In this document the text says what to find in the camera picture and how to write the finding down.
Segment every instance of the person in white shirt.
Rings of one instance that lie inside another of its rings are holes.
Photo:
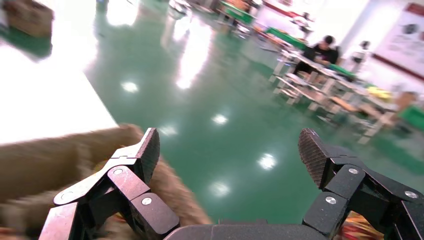
[[[309,13],[304,12],[302,16],[297,16],[293,18],[293,23],[299,26],[299,29],[303,32],[302,39],[306,39],[311,30],[311,20],[309,19]]]
[[[353,47],[348,51],[343,67],[352,73],[359,72],[361,65],[365,63],[370,54],[369,47],[369,41],[362,41],[359,45]]]

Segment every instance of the textured finger pad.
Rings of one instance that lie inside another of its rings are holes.
[[[324,144],[314,130],[304,128],[300,132],[297,146],[302,163],[306,165],[309,175],[319,188],[329,155]]]

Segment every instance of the green table cover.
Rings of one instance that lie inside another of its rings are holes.
[[[411,126],[424,131],[424,110],[412,105],[399,114],[399,117]]]
[[[254,16],[241,9],[238,9],[237,7],[229,4],[228,2],[222,1],[221,3],[225,6],[225,13],[228,16],[242,22],[243,24],[250,25],[255,19]]]
[[[280,30],[270,27],[265,31],[266,34],[272,34],[276,36],[277,38],[283,40],[284,42],[293,45],[295,48],[304,50],[306,48],[306,45],[304,42],[300,41],[299,39],[290,36],[287,33],[283,33]]]
[[[341,73],[343,75],[346,75],[349,78],[354,78],[355,74],[353,72],[350,72],[346,69],[344,69],[343,67],[336,65],[336,64],[331,64],[329,67],[331,70],[336,71],[338,73]]]

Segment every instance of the window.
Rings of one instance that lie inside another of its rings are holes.
[[[279,0],[280,4],[291,7],[293,5],[293,0]]]

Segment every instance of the red stripe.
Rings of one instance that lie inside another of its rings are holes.
[[[385,63],[385,64],[387,64],[387,65],[389,65],[389,66],[391,66],[391,67],[393,67],[393,68],[395,68],[395,69],[397,69],[397,70],[400,70],[400,71],[407,73],[407,74],[409,74],[409,75],[411,75],[411,76],[413,76],[417,79],[420,79],[421,81],[424,81],[424,76],[422,76],[422,75],[420,75],[416,72],[413,72],[413,71],[407,69],[406,67],[400,66],[400,65],[388,60],[385,57],[382,57],[382,56],[377,55],[377,54],[373,54],[372,57],[383,62],[383,63]]]
[[[295,12],[292,12],[292,11],[284,11],[283,9],[281,9],[278,6],[275,6],[275,5],[273,5],[273,4],[269,3],[269,2],[264,2],[264,5],[265,5],[265,7],[268,7],[270,9],[272,9],[272,10],[274,10],[274,11],[276,11],[276,12],[282,14],[282,15],[285,15],[287,17],[290,17],[290,18],[294,18],[294,17],[300,16],[299,14],[297,14]]]
[[[416,4],[416,3],[410,3],[406,7],[406,11],[411,12],[411,13],[416,14],[416,15],[421,15],[421,16],[424,17],[424,6],[423,5],[419,5],[419,4]]]

